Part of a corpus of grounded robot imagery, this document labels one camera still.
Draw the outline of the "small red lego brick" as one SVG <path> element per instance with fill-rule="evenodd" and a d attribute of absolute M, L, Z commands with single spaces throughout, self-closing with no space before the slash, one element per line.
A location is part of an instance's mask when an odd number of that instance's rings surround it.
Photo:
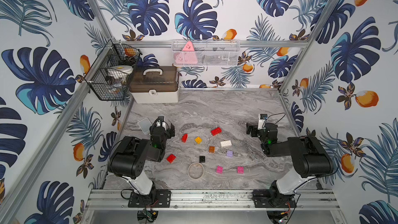
<path fill-rule="evenodd" d="M 182 136 L 182 138 L 181 138 L 181 141 L 182 141 L 183 143 L 185 143 L 185 142 L 187 141 L 187 139 L 188 139 L 188 134 L 184 134 L 184 135 Z"/>

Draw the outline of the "yellow 2x2 lego brick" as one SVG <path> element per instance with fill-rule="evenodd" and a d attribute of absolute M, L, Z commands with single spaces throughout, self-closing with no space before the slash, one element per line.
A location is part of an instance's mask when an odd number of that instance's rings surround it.
<path fill-rule="evenodd" d="M 197 138 L 195 139 L 195 142 L 196 142 L 197 144 L 201 144 L 202 141 L 203 141 L 203 140 L 202 140 L 200 137 L 197 137 Z"/>

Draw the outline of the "red 2x4 lego brick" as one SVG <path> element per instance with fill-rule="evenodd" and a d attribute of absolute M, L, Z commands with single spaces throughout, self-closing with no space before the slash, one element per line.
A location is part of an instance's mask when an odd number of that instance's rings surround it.
<path fill-rule="evenodd" d="M 222 132 L 222 130 L 220 128 L 215 128 L 215 129 L 211 130 L 212 136 L 216 136 L 216 135 L 220 134 L 221 132 Z"/>

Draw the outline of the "pink 2x2 lego brick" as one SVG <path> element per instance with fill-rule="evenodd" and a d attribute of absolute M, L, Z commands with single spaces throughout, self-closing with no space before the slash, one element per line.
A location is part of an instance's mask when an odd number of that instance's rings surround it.
<path fill-rule="evenodd" d="M 222 174 L 222 173 L 223 173 L 223 167 L 217 166 L 216 172 L 217 172 L 218 174 Z"/>

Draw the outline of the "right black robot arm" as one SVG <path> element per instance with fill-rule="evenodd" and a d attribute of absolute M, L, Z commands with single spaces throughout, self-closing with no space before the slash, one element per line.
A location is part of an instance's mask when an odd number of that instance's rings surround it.
<path fill-rule="evenodd" d="M 246 134 L 260 140 L 261 149 L 267 157 L 291 157 L 292 160 L 293 168 L 272 182 L 265 191 L 266 199 L 292 197 L 308 181 L 334 173 L 332 159 L 313 136 L 290 137 L 279 142 L 277 125 L 266 122 L 258 126 L 247 123 Z"/>

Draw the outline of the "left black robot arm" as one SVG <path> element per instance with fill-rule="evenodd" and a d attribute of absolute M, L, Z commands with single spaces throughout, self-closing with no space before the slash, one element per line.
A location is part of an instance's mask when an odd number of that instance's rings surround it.
<path fill-rule="evenodd" d="M 112 152 L 108 171 L 125 179 L 138 196 L 154 198 L 156 188 L 144 172 L 146 161 L 161 162 L 165 156 L 166 142 L 175 136 L 175 126 L 158 117 L 149 128 L 150 138 L 124 137 Z"/>

